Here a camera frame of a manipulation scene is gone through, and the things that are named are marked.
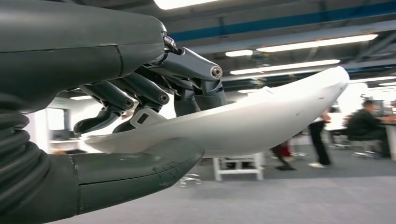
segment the white curved tray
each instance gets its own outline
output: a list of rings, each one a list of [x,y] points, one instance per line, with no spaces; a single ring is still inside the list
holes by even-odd
[[[165,120],[123,133],[88,136],[85,143],[109,153],[136,153],[163,140],[187,137],[205,158],[247,155],[272,148],[306,128],[344,91],[342,67],[250,94],[246,100]]]

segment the fluorescent light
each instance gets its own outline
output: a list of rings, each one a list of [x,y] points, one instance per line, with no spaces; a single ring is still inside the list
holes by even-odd
[[[154,0],[157,6],[163,10],[199,5],[213,1],[218,0]]]
[[[381,83],[381,84],[378,84],[378,85],[384,85],[384,86],[396,85],[396,82],[393,82],[393,83]]]
[[[92,99],[91,96],[81,96],[81,97],[70,97],[73,100],[83,100],[83,99]]]
[[[237,50],[237,51],[226,52],[226,56],[228,57],[249,56],[252,54],[253,54],[252,50]]]
[[[375,39],[377,36],[378,36],[377,34],[350,36],[350,37],[342,37],[342,38],[329,39],[329,40],[294,43],[294,44],[286,44],[286,45],[273,46],[273,47],[264,47],[264,48],[258,48],[257,50],[262,51],[262,52],[278,52],[278,51],[285,51],[285,50],[315,48],[315,47],[330,46],[330,45],[337,45],[337,44],[344,44],[344,43],[370,41],[370,40]]]
[[[340,60],[324,60],[324,61],[304,62],[304,63],[296,63],[296,64],[284,64],[284,65],[262,67],[257,69],[235,70],[235,71],[231,71],[230,73],[233,75],[242,75],[242,74],[250,74],[250,73],[260,73],[265,71],[277,71],[277,70],[286,70],[286,69],[306,68],[306,67],[313,67],[313,66],[320,66],[327,64],[338,64],[339,62]]]
[[[389,80],[395,79],[396,76],[384,76],[384,77],[375,77],[375,78],[364,78],[364,79],[355,79],[349,81],[349,83],[365,83],[365,82],[373,82],[373,81],[382,81],[382,80]]]
[[[258,90],[239,90],[238,92],[240,93],[252,93],[252,92],[257,92]]]
[[[368,90],[373,91],[373,90],[393,90],[393,89],[396,89],[396,85],[384,86],[384,87],[374,87],[374,88],[369,88]]]

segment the floor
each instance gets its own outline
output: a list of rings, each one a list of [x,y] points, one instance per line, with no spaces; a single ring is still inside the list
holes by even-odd
[[[302,151],[313,155],[310,146]],[[297,171],[277,171],[270,161],[262,182],[246,175],[215,182],[204,163],[192,170],[202,185],[174,186],[53,224],[394,224],[396,162],[331,154],[334,167],[323,170],[295,161]]]

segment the wall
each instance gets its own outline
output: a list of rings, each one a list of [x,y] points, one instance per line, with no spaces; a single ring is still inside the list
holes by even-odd
[[[24,128],[30,135],[30,141],[35,143],[41,150],[49,152],[49,131],[47,113],[45,110],[26,115],[29,124]]]
[[[337,100],[341,113],[347,115],[361,109],[364,100],[361,95],[367,92],[366,83],[350,84]]]

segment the person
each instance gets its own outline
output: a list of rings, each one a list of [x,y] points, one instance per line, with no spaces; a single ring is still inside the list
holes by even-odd
[[[296,170],[294,169],[283,157],[282,155],[282,148],[287,144],[287,142],[281,143],[271,149],[271,152],[274,154],[274,156],[282,163],[281,166],[276,167],[276,169],[285,171],[285,170]]]
[[[327,114],[327,111],[325,111],[308,126],[311,140],[317,154],[317,161],[309,163],[308,165],[310,167],[326,168],[332,163],[329,154],[327,153],[326,147],[322,141],[322,131],[326,123],[330,123],[330,120],[330,116]]]
[[[380,140],[381,156],[390,157],[388,137],[386,130],[381,123],[386,123],[393,117],[376,118],[375,102],[366,100],[362,104],[363,108],[354,113],[347,121],[347,135],[349,140]]]

